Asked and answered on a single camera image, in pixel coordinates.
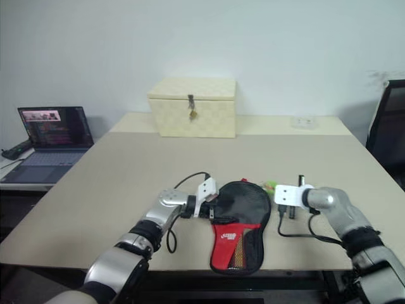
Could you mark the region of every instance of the remote control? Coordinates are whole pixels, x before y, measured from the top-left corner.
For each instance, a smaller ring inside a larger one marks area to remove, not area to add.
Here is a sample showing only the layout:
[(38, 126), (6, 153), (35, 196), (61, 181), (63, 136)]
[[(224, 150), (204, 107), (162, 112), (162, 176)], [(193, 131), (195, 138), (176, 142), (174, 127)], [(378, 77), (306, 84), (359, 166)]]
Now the remote control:
[(1, 152), (1, 156), (7, 158), (8, 160), (16, 160), (22, 153), (26, 152), (26, 150), (29, 150), (31, 148), (32, 143), (29, 139), (27, 139), (26, 141), (17, 144), (10, 150), (3, 150), (3, 152)]

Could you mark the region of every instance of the cream storage box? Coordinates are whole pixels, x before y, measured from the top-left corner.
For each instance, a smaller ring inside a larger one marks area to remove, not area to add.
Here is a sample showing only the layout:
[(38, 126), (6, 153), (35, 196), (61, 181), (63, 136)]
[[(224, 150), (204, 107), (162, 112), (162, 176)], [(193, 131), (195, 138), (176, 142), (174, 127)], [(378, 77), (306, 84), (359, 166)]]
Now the cream storage box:
[(235, 137), (234, 79), (165, 78), (147, 98), (161, 136)]

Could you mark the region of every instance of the laptop screen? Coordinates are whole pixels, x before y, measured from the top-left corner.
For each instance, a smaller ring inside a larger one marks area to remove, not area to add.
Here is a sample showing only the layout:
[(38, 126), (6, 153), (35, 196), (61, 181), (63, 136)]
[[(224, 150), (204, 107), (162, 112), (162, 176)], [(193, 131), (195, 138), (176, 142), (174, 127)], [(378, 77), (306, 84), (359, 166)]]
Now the laptop screen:
[(81, 106), (19, 108), (35, 148), (89, 148), (93, 145)]

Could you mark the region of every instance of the beige tabletop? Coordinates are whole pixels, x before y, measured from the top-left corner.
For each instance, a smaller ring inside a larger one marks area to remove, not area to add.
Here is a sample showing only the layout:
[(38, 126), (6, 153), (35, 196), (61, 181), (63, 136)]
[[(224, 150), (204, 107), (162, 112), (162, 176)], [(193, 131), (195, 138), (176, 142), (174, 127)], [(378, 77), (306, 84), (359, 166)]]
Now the beige tabletop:
[[(345, 190), (382, 231), (384, 243), (405, 263), (405, 193), (352, 135), (238, 135), (235, 139), (172, 138), (156, 133), (110, 132), (45, 195), (0, 246), (0, 262), (86, 269), (136, 224), (158, 193), (185, 176), (207, 171), (220, 183), (246, 178)], [(196, 177), (182, 186), (193, 193)], [(264, 233), (262, 269), (350, 269), (342, 248), (277, 234), (273, 206)], [(309, 215), (285, 219), (284, 232), (307, 232)], [(326, 219), (319, 234), (335, 236)], [(163, 244), (152, 270), (205, 270), (213, 245), (207, 220), (179, 219), (175, 254)]]

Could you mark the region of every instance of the power outlet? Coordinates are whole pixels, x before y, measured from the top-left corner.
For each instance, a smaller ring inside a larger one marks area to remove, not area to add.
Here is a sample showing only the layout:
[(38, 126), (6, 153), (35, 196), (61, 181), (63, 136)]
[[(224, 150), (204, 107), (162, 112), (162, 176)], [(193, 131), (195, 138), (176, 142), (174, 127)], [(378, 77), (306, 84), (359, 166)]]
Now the power outlet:
[(291, 126), (296, 129), (313, 130), (316, 128), (316, 119), (311, 116), (292, 117)]

